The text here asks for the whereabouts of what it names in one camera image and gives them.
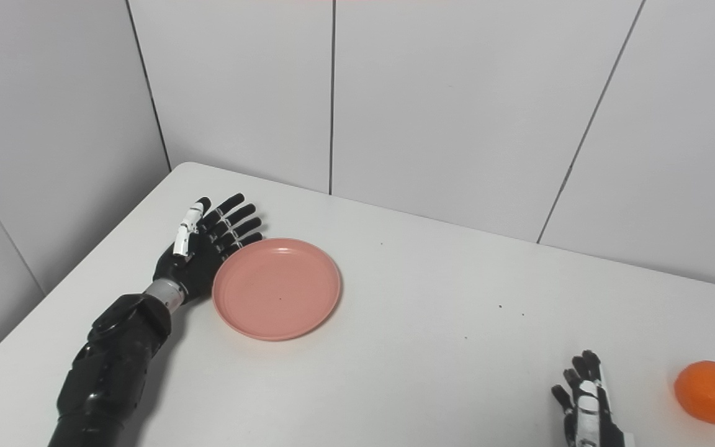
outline pink plate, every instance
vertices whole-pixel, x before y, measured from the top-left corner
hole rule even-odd
[[[219,268],[211,296],[231,328],[289,340],[319,326],[338,302],[341,276],[327,253],[301,240],[252,243]]]

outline robotic arm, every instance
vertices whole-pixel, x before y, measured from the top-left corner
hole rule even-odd
[[[176,241],[156,263],[153,283],[142,294],[123,295],[93,322],[76,355],[57,409],[60,418],[49,447],[114,447],[142,397],[148,365],[170,335],[170,316],[210,294],[219,266],[239,248],[261,240],[252,204],[237,194],[209,214],[207,197],[188,211]]]

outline orange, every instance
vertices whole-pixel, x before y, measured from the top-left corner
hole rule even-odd
[[[715,424],[715,362],[692,363],[675,380],[675,396],[686,413]]]

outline white table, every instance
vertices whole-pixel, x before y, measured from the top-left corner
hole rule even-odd
[[[0,344],[0,447],[48,443],[91,322],[150,283],[192,201],[238,191],[268,237],[329,252],[340,305],[278,343],[210,300],[182,308],[123,445],[562,447],[550,387],[585,348],[640,447],[715,445],[672,394],[684,365],[715,359],[715,286],[184,164]]]

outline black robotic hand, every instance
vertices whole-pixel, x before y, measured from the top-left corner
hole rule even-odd
[[[261,240],[261,226],[246,220],[252,204],[237,194],[205,215],[203,197],[187,211],[176,242],[156,263],[153,283],[142,294],[123,295],[93,323],[88,342],[65,378],[60,418],[49,447],[113,447],[142,398],[151,359],[167,341],[173,311],[211,292],[225,259]]]
[[[592,351],[573,357],[573,368],[564,370],[573,391],[553,385],[551,393],[564,410],[564,433],[568,447],[635,447],[633,436],[623,433],[611,420],[601,361]]]
[[[261,233],[247,235],[261,226],[261,219],[241,222],[256,211],[255,205],[247,204],[228,215],[244,201],[239,193],[202,218],[211,202],[207,197],[197,201],[181,223],[176,243],[159,257],[154,281],[164,278],[179,285],[184,294],[182,304],[210,294],[222,263],[239,248],[261,240]]]

